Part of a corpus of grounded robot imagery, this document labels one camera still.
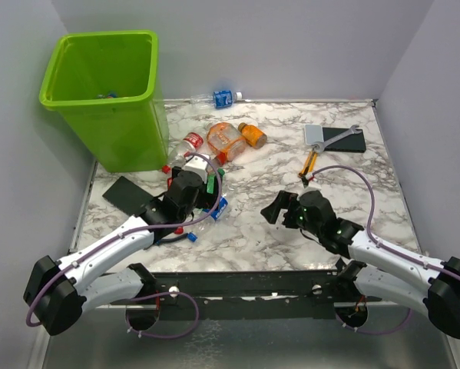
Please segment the pepsi bottle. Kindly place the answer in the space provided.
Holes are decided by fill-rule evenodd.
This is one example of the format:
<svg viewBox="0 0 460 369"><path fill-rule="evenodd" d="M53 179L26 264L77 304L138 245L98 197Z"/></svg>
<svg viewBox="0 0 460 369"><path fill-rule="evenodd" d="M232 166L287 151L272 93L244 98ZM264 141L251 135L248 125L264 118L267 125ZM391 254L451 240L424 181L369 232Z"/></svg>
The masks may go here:
<svg viewBox="0 0 460 369"><path fill-rule="evenodd" d="M209 212L208 209L203 209L200 214L206 215L210 213L210 215L204 219L204 222L212 224L214 222L217 222L220 218L222 218L227 213L227 209L228 201L225 197L221 197L219 204L214 211Z"/></svg>

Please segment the crushed orange label bottle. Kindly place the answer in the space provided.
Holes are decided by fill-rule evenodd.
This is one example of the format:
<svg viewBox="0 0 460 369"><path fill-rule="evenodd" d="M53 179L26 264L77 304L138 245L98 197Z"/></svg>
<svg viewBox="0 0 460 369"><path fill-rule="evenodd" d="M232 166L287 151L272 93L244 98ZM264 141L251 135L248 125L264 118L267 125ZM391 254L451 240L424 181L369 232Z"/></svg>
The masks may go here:
<svg viewBox="0 0 460 369"><path fill-rule="evenodd" d="M247 148L245 138L228 122L216 123L208 128L207 144L220 165L233 161Z"/></svg>

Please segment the orange juice bottle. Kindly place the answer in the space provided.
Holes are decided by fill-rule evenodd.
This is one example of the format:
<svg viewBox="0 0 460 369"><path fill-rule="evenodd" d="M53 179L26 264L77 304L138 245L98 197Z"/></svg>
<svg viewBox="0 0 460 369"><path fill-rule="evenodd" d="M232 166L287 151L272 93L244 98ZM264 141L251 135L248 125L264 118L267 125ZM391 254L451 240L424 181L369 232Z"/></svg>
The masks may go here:
<svg viewBox="0 0 460 369"><path fill-rule="evenodd" d="M267 143L267 135L255 125L242 122L238 125L238 131L247 143L255 149L260 149Z"/></svg>

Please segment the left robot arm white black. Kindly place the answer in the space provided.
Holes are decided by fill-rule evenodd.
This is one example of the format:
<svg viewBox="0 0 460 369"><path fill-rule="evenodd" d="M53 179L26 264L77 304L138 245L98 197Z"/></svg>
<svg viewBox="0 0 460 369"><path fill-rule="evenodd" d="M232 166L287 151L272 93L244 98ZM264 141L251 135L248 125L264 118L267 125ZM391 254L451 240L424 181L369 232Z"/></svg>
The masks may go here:
<svg viewBox="0 0 460 369"><path fill-rule="evenodd" d="M114 274L108 270L178 228L198 223L194 210L215 210L222 184L220 171L204 180L194 171L179 170L164 193L152 195L119 177L104 198L128 219L83 250L58 260L46 255L35 262L23 295L28 305L25 323L42 326L54 336L92 308L131 298L139 304L149 301L156 291L155 280L144 266L131 264Z"/></svg>

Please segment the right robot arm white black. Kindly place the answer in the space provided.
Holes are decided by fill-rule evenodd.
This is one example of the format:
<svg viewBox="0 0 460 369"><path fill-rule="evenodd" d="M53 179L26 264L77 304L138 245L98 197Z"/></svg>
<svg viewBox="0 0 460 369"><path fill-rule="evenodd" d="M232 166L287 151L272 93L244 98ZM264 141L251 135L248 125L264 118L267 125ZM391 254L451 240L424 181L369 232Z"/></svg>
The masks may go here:
<svg viewBox="0 0 460 369"><path fill-rule="evenodd" d="M317 190L280 191L261 210L270 224L283 216L285 228L315 236L328 252L349 259L351 274L336 282L347 301L358 296L395 302L426 316L444 334L460 339L460 259L416 254L377 238L363 226L336 216Z"/></svg>

